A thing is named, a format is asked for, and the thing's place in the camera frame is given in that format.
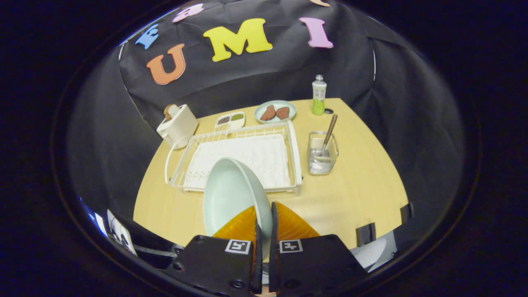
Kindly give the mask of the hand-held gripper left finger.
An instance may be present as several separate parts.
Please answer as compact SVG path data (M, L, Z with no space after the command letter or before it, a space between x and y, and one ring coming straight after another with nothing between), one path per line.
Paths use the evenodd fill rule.
M262 292L262 230L256 208L246 208L212 237L196 235L165 274L210 297L253 297Z

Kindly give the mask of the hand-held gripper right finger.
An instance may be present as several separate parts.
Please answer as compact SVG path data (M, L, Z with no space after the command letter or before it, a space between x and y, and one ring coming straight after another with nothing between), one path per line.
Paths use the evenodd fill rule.
M286 215L279 207L272 203L270 292L278 297L337 297L367 278L366 269L337 235L280 239Z

